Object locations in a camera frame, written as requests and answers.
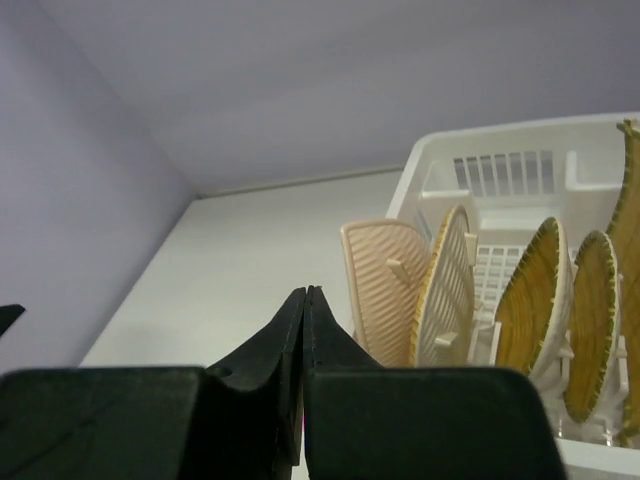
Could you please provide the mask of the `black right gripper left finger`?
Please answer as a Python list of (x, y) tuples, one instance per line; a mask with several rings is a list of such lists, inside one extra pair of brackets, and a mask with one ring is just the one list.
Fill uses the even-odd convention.
[(251, 338), (207, 369), (216, 470), (290, 470), (302, 443), (302, 333), (297, 288)]

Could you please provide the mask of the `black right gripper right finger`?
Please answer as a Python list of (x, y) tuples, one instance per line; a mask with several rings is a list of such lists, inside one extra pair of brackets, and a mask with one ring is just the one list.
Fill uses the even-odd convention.
[(305, 300), (305, 458), (309, 468), (353, 468), (367, 460), (382, 367), (337, 323), (323, 290)]

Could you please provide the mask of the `orange rounded-square woven plate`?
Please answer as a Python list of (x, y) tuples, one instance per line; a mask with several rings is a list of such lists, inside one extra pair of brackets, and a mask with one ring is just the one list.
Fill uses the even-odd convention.
[(340, 229), (354, 339), (385, 367), (407, 367), (418, 290), (430, 246), (396, 219), (345, 224)]

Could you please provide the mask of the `orange triangular woven plate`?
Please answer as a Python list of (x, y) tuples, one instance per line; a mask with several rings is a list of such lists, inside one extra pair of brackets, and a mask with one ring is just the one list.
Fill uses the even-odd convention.
[(410, 327), (409, 365), (416, 368), (463, 366), (472, 335), (473, 269), (467, 252), (465, 208), (445, 215), (419, 288)]

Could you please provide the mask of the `green-rimmed rectangular woven plate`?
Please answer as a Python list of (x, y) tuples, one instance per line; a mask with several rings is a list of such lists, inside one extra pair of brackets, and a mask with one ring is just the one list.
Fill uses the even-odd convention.
[(498, 303), (495, 364), (538, 381), (562, 347), (572, 296), (566, 232), (557, 218), (549, 217), (525, 248)]

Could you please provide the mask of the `green-rimmed round woven plate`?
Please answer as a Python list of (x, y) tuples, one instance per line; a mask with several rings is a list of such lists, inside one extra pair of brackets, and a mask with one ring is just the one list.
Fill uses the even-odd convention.
[(584, 424), (601, 402), (619, 331), (617, 258), (610, 237), (600, 230), (590, 232), (575, 266), (568, 327), (573, 358), (564, 402), (569, 417)]

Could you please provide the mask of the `large square bamboo mat plate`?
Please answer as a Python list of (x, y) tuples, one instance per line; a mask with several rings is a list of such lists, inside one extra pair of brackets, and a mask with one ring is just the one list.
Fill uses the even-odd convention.
[(625, 337), (629, 393), (624, 403), (618, 442), (630, 446), (639, 434), (639, 129), (625, 119), (617, 124), (623, 133), (625, 165), (622, 186), (607, 227), (618, 260), (621, 281), (621, 334)]

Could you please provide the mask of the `white plastic dish rack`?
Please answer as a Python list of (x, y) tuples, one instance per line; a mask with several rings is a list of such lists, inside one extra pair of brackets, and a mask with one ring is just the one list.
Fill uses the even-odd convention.
[[(474, 269), (479, 324), (470, 350), (490, 363), (500, 325), (499, 299), (526, 245), (548, 217), (565, 229), (576, 254), (593, 230), (607, 233), (624, 175), (624, 136), (617, 124), (635, 112), (567, 117), (436, 133), (414, 146), (388, 216), (416, 225), (429, 240), (447, 211), (462, 205), (478, 238)], [(568, 474), (573, 479), (635, 479), (639, 434), (618, 442), (629, 393), (625, 337), (616, 341), (602, 403), (584, 424), (567, 415), (562, 396), (544, 397)]]

